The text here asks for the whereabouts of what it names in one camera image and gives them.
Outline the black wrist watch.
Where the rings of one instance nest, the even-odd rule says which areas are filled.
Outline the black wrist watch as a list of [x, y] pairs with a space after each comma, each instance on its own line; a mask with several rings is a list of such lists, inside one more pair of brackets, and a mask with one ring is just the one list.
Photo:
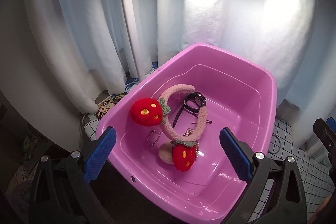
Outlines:
[[195, 118], [198, 118], [200, 109], [202, 107], [206, 107], [206, 105], [207, 105], [207, 100], [201, 92], [189, 93], [185, 97], [185, 99], [183, 100], [183, 104], [180, 107], [180, 109], [178, 110], [178, 112], [177, 112], [177, 114], [174, 118], [172, 127], [175, 128], [175, 126], [176, 126], [176, 124], [179, 120], [179, 117], [181, 116], [181, 114], [184, 111], [188, 112], [189, 114], [191, 114]]

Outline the white curtain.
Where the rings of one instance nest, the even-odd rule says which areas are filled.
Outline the white curtain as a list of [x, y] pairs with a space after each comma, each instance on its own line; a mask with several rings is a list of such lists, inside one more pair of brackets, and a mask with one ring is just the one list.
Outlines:
[[[123, 0], [24, 0], [38, 48], [60, 86], [82, 113], [96, 110], [99, 91], [122, 91], [136, 76], [122, 14]], [[317, 118], [335, 113], [335, 0], [277, 0], [294, 64], [277, 84], [277, 115], [294, 143], [307, 143]]]

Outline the patterned box on floor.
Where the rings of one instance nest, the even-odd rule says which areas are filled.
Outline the patterned box on floor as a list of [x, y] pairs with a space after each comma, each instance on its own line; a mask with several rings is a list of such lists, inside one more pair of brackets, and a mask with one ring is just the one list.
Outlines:
[[98, 104], [98, 111], [95, 114], [97, 119], [101, 119], [104, 115], [106, 115], [114, 106], [120, 102], [125, 96], [127, 92], [123, 92], [120, 94], [110, 95], [108, 98], [104, 99], [101, 103]]

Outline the pink plastic tub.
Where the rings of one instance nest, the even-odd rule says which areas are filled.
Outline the pink plastic tub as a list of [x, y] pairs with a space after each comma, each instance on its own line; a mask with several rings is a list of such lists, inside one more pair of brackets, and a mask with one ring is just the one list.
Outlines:
[[[156, 128], [140, 126], [129, 115], [135, 101], [158, 98], [176, 84], [192, 85], [205, 96], [210, 121], [200, 139], [199, 156], [187, 172], [162, 162], [158, 148], [166, 137], [154, 141], [150, 133]], [[116, 130], [108, 159], [151, 202], [187, 223], [219, 223], [246, 186], [228, 161], [219, 133], [228, 127], [255, 152], [266, 153], [276, 95], [276, 81], [264, 68], [220, 48], [194, 44], [118, 102], [100, 120], [96, 134], [102, 135], [107, 127]]]

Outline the checkered white bed sheet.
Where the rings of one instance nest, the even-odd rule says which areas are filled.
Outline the checkered white bed sheet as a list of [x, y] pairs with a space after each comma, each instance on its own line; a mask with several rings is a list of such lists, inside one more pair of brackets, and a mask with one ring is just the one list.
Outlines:
[[[335, 192], [329, 190], [326, 168], [303, 150], [287, 151], [289, 125], [276, 120], [275, 126], [286, 133], [279, 141], [280, 152], [270, 159], [279, 168], [269, 173], [258, 194], [251, 188], [243, 193], [221, 223], [335, 223]], [[114, 223], [181, 223], [132, 187], [109, 162], [90, 187]]]

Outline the pink strawberry plush headband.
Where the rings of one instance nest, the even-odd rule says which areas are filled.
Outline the pink strawberry plush headband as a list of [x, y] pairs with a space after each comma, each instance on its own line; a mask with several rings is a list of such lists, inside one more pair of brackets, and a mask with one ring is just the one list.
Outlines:
[[167, 141], [174, 146], [173, 166], [180, 172], [189, 171], [196, 162], [200, 140], [206, 126], [212, 123], [208, 119], [206, 106], [200, 109], [198, 118], [184, 111], [175, 128], [172, 127], [183, 100], [192, 92], [198, 92], [194, 86], [176, 84], [163, 91], [158, 98], [137, 100], [129, 111], [136, 124], [152, 128], [150, 135], [165, 135]]

